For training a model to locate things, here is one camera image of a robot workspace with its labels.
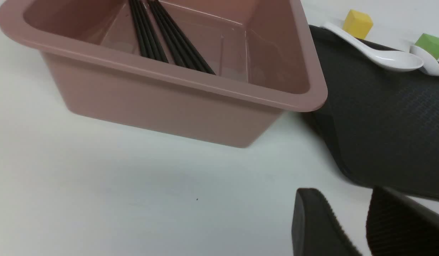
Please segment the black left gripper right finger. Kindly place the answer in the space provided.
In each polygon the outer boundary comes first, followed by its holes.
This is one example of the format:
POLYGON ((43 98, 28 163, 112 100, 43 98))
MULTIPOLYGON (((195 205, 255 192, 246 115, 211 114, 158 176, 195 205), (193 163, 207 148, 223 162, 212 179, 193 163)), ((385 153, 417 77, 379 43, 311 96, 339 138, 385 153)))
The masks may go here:
POLYGON ((439 214, 391 188, 374 187, 366 240, 374 256, 439 256, 439 214))

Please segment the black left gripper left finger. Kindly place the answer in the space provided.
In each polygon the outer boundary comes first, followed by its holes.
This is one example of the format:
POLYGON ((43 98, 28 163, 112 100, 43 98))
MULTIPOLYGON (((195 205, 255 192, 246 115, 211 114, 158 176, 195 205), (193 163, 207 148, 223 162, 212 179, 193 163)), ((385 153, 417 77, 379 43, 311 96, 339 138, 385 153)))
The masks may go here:
POLYGON ((292 219, 294 256, 361 256, 316 188, 298 188, 292 219))

